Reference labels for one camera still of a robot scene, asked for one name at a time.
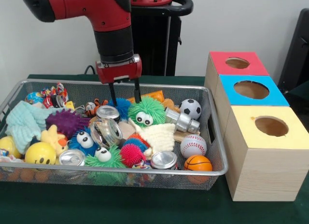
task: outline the baseball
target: baseball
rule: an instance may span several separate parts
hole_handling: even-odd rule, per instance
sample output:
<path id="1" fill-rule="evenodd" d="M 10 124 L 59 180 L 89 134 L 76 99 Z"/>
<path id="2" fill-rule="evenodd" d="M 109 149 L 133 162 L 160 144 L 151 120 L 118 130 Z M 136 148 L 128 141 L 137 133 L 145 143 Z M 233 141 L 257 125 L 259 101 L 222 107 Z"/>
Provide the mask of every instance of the baseball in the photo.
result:
<path id="1" fill-rule="evenodd" d="M 206 151 L 206 141 L 198 135 L 188 135 L 180 144 L 180 152 L 184 158 L 189 158 L 192 155 L 205 155 Z"/>

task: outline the wooden box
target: wooden box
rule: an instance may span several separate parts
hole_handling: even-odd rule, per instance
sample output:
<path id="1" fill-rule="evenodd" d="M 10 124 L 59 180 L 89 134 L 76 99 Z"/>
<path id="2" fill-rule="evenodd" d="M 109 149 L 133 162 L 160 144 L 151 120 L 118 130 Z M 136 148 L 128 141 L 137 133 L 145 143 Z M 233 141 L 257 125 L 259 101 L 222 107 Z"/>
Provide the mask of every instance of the wooden box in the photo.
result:
<path id="1" fill-rule="evenodd" d="M 216 94 L 219 75 L 258 75 L 269 73 L 254 52 L 210 52 L 204 86 L 213 97 Z"/>
<path id="2" fill-rule="evenodd" d="M 290 107 L 231 106 L 224 144 L 234 201 L 294 201 L 309 169 L 309 134 Z"/>
<path id="3" fill-rule="evenodd" d="M 289 106 L 269 76 L 220 75 L 214 101 L 223 136 L 231 105 Z"/>

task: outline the metal wire basket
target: metal wire basket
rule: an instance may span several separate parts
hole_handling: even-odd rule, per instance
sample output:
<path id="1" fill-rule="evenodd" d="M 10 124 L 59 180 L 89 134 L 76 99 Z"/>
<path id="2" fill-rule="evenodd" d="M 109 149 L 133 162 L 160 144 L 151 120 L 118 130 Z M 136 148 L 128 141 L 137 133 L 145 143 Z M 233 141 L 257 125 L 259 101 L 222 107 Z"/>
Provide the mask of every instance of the metal wire basket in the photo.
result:
<path id="1" fill-rule="evenodd" d="M 41 91 L 57 82 L 32 79 L 19 82 L 0 106 L 0 137 L 5 136 L 6 116 L 19 101 L 24 100 L 31 92 Z M 95 98 L 103 100 L 110 97 L 109 87 L 99 82 L 61 82 L 67 88 L 69 98 L 74 101 L 76 107 L 85 105 Z M 200 132 L 201 137 L 207 142 L 206 157 L 212 163 L 212 172 L 182 170 L 185 159 L 180 153 L 180 144 L 175 143 L 174 152 L 178 157 L 177 163 L 180 170 L 0 163 L 0 181 L 209 190 L 218 176 L 224 175 L 228 169 L 217 113 L 209 90 L 201 86 L 156 84 L 141 84 L 140 89 L 141 94 L 162 90 L 165 98 L 172 99 L 175 104 L 180 104 L 187 98 L 195 99 L 201 104 Z M 118 97 L 131 98 L 133 90 L 132 84 L 115 85 Z"/>

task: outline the purple spiky ball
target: purple spiky ball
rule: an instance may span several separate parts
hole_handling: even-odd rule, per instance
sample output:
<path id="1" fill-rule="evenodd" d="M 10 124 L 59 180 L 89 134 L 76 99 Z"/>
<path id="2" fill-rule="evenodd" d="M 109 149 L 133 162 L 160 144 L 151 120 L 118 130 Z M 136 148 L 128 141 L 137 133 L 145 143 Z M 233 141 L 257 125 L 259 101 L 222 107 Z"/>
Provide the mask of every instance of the purple spiky ball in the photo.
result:
<path id="1" fill-rule="evenodd" d="M 70 112 L 63 109 L 61 112 L 56 112 L 56 114 L 50 114 L 46 119 L 46 127 L 50 128 L 51 125 L 57 126 L 57 131 L 61 132 L 68 139 L 80 129 L 84 129 L 88 126 L 90 118 L 81 117 L 76 112 Z"/>

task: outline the light blue knit fabric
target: light blue knit fabric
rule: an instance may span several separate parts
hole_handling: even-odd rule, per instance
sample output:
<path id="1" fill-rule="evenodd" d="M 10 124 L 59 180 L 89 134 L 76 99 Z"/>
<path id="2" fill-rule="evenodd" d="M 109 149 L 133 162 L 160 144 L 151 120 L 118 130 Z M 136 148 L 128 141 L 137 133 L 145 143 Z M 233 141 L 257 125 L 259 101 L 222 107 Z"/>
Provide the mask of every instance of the light blue knit fabric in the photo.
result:
<path id="1" fill-rule="evenodd" d="M 47 117 L 61 110 L 63 108 L 42 109 L 20 101 L 6 118 L 8 126 L 5 133 L 13 136 L 16 148 L 24 154 L 33 137 L 41 139 L 41 132 L 46 129 Z"/>

